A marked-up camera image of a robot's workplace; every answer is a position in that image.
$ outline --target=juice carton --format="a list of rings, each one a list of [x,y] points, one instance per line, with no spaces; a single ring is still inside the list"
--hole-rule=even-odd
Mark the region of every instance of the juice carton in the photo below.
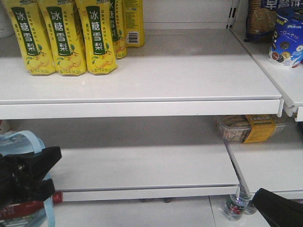
[[[118,59],[126,56],[126,43],[122,0],[110,0],[110,26],[115,54]]]
[[[124,0],[123,7],[126,47],[140,47],[145,43],[143,0]]]
[[[38,0],[51,41],[58,73],[79,76],[86,72],[81,21],[74,0]]]
[[[109,0],[76,0],[84,33],[89,72],[108,74],[117,68],[110,28]]]
[[[26,69],[32,75],[56,72],[52,49],[36,0],[3,0],[13,24]]]

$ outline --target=bottle cap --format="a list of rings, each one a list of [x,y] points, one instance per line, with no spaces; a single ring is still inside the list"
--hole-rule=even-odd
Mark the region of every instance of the bottle cap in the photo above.
[[[55,192],[53,195],[53,203],[58,204],[63,202],[63,193],[61,191]]]

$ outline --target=snack package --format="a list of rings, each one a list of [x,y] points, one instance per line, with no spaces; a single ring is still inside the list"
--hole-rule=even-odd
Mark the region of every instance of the snack package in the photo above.
[[[3,0],[26,69],[32,75],[56,72],[47,30],[36,0]]]
[[[110,27],[117,59],[126,56],[126,43],[122,0],[110,0]]]
[[[118,67],[110,28],[109,0],[76,0],[82,22],[86,61],[94,75],[108,74]]]
[[[281,8],[276,13],[269,60],[283,68],[296,68],[303,59],[303,8]]]
[[[250,0],[247,39],[252,42],[270,42],[276,25],[276,10],[302,4],[303,0]]]
[[[74,0],[38,0],[51,41],[55,68],[64,76],[86,72],[81,21]]]
[[[145,43],[143,0],[124,0],[123,7],[126,47],[141,47]]]

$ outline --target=cookie package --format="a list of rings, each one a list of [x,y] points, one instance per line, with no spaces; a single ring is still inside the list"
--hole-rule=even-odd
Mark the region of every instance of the cookie package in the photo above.
[[[271,42],[276,25],[276,10],[302,7],[303,0],[249,0],[246,38],[251,42]]]

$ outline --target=green label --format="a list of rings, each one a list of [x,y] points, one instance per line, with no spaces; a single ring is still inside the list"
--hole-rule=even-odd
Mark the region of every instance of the green label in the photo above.
[[[23,41],[28,55],[38,55],[38,50],[31,32],[25,9],[22,7],[12,7],[15,18],[19,24],[20,31],[23,36]]]
[[[94,48],[94,54],[105,54],[105,46],[101,29],[100,7],[88,6],[86,7],[89,16],[89,23],[91,29],[91,39]]]
[[[60,56],[70,56],[71,51],[68,46],[67,36],[64,29],[63,14],[60,7],[46,7],[49,17],[52,21],[53,31],[55,34],[58,54]]]
[[[110,0],[110,11],[109,11],[109,18],[110,18],[110,28],[112,30],[112,37],[113,41],[118,41],[118,29],[116,23],[116,0]]]

